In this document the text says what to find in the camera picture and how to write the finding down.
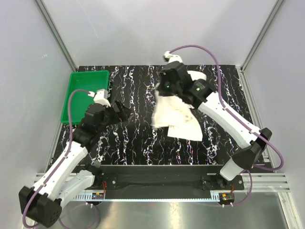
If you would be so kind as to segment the large white towel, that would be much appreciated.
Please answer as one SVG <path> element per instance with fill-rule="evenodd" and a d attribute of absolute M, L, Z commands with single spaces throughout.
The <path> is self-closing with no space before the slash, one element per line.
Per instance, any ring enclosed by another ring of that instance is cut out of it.
<path fill-rule="evenodd" d="M 156 105 L 152 114 L 154 129 L 167 127 L 168 137 L 202 141 L 203 133 L 191 108 L 177 96 L 161 96 L 155 90 Z"/>

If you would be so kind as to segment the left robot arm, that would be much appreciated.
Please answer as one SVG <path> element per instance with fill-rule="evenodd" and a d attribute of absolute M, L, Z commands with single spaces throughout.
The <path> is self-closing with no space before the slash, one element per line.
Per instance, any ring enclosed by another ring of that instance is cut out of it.
<path fill-rule="evenodd" d="M 31 187 L 24 186 L 19 191 L 22 223 L 26 228 L 32 229 L 39 224 L 51 227 L 77 194 L 88 187 L 97 189 L 102 185 L 101 171 L 93 166 L 86 166 L 70 181 L 66 179 L 97 145 L 106 127 L 128 121 L 131 112 L 120 101 L 115 101 L 110 107 L 99 103 L 88 106 L 84 118 L 70 132 L 69 143 L 51 168 Z M 36 224 L 27 224 L 27 218 Z"/>

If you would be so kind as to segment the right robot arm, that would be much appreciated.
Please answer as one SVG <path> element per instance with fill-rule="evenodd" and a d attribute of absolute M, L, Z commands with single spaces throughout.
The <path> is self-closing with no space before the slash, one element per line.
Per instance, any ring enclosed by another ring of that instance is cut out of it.
<path fill-rule="evenodd" d="M 205 74 L 188 71 L 179 61 L 165 65 L 159 76 L 152 127 L 167 127 L 169 137 L 200 141 L 203 134 L 191 109 L 212 118 L 239 146 L 216 177 L 218 187 L 229 188 L 239 173 L 253 167 L 265 150 L 272 132 L 245 120 L 222 100 L 207 82 Z"/>

